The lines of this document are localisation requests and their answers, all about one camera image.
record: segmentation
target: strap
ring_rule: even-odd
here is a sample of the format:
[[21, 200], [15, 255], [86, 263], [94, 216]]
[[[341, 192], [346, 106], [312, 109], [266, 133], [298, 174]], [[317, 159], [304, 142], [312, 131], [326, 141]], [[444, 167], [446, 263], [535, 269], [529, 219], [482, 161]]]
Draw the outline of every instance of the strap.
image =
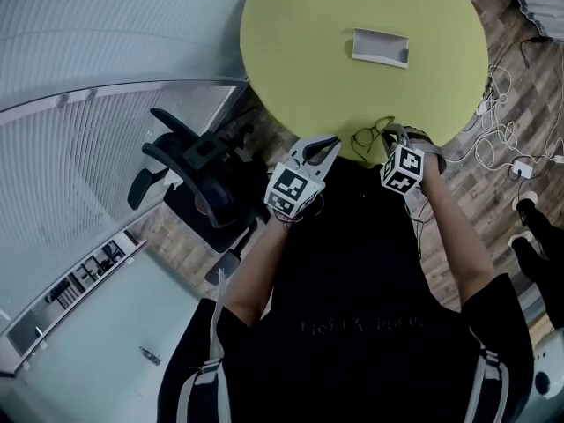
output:
[[507, 367], [500, 362], [495, 352], [491, 352], [486, 349], [482, 341], [476, 336], [476, 334], [474, 334], [472, 329], [470, 329], [470, 333], [479, 341], [480, 354], [478, 357], [478, 363], [476, 364], [476, 370], [474, 372], [474, 383], [472, 385], [464, 423], [473, 423], [476, 418], [476, 411], [480, 404], [484, 381], [501, 381], [500, 402], [493, 419], [493, 423], [501, 423], [505, 412], [505, 406], [508, 401], [509, 371], [507, 370]]
[[223, 310], [223, 304], [226, 294], [226, 273], [223, 268], [219, 268], [219, 294], [218, 301], [215, 305], [215, 310], [213, 311], [213, 317], [211, 318], [210, 325], [210, 360], [220, 360], [225, 355], [223, 351], [223, 346], [219, 342], [218, 338], [218, 321], [221, 315], [221, 310]]
[[182, 386], [176, 410], [176, 423], [187, 423], [189, 421], [189, 400], [192, 390], [199, 385], [217, 383], [217, 421], [218, 423], [231, 423], [231, 409], [229, 405], [229, 390], [227, 379], [221, 363], [224, 351], [219, 342], [217, 326], [221, 310], [223, 309], [226, 291], [226, 275], [223, 268], [219, 274], [219, 295], [213, 311], [210, 323], [210, 358], [204, 366], [193, 374]]
[[182, 385], [180, 397], [178, 398], [178, 408], [176, 409], [176, 423], [186, 423], [188, 421], [188, 402], [190, 401], [190, 393], [196, 380], [197, 374], [193, 374]]

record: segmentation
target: white tray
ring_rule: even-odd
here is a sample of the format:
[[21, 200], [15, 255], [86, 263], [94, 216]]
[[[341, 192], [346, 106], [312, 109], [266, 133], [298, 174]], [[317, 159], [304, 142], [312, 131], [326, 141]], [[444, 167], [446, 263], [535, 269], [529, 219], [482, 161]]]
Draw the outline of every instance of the white tray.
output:
[[409, 60], [409, 38], [355, 28], [352, 59], [406, 69]]

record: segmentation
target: leg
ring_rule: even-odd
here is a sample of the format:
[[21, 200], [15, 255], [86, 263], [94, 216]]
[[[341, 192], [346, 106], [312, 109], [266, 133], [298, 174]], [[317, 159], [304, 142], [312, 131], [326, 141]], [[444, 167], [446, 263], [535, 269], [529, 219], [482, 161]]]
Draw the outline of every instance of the leg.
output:
[[548, 218], [535, 208], [530, 199], [524, 199], [517, 204], [517, 210], [526, 224], [543, 247], [550, 260], [558, 260], [564, 247], [564, 230], [554, 227]]
[[542, 275], [542, 271], [548, 269], [548, 262], [542, 259], [524, 238], [517, 238], [513, 241], [511, 248], [513, 248], [517, 255], [523, 274], [533, 282], [537, 282]]
[[541, 258], [535, 249], [524, 238], [517, 238], [511, 245], [517, 255], [519, 266], [523, 274], [537, 283], [546, 314], [555, 329], [564, 326], [564, 307], [560, 303], [562, 281], [557, 275], [552, 274], [553, 266]]

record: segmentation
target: round table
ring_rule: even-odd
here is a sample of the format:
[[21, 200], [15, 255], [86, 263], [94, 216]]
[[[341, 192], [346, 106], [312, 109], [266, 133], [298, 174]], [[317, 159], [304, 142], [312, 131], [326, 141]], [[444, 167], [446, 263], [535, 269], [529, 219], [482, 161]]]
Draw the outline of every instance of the round table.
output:
[[[409, 66], [352, 59], [354, 28], [409, 38]], [[298, 137], [351, 136], [384, 116], [438, 145], [470, 120], [487, 74], [484, 29], [470, 0], [247, 0], [241, 52], [271, 115]], [[382, 143], [367, 159], [381, 162]]]

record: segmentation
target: power strip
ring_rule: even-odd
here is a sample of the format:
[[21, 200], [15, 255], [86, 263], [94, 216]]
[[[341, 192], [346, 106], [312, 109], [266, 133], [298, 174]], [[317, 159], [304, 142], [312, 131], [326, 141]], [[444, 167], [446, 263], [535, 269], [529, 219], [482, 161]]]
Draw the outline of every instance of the power strip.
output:
[[524, 179], [530, 179], [532, 177], [532, 167], [519, 160], [513, 162], [511, 171], [513, 171], [513, 174], [523, 177]]

